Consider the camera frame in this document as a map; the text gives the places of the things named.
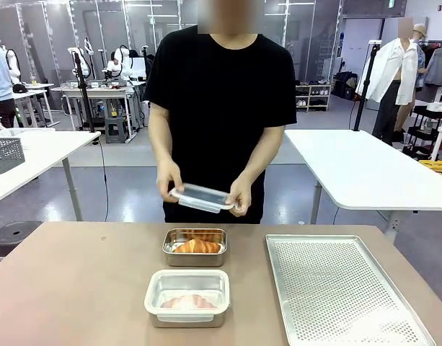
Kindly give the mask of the person's left hand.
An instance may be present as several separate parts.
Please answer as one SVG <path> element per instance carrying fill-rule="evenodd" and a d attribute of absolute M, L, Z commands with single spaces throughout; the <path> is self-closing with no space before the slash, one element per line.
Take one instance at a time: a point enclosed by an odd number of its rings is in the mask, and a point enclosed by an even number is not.
<path fill-rule="evenodd" d="M 232 205 L 230 213 L 236 217 L 246 216 L 251 206 L 251 186 L 252 183 L 245 178 L 237 178 L 231 185 L 227 204 Z"/>

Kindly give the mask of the person's right hand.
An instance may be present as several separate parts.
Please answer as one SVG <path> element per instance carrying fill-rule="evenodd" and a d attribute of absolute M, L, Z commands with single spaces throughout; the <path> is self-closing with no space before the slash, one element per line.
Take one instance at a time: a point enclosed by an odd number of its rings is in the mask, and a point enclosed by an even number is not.
<path fill-rule="evenodd" d="M 180 168 L 171 159 L 161 159 L 157 162 L 156 186 L 164 202 L 177 203 L 178 199 L 170 195 L 170 184 L 183 191 Z"/>

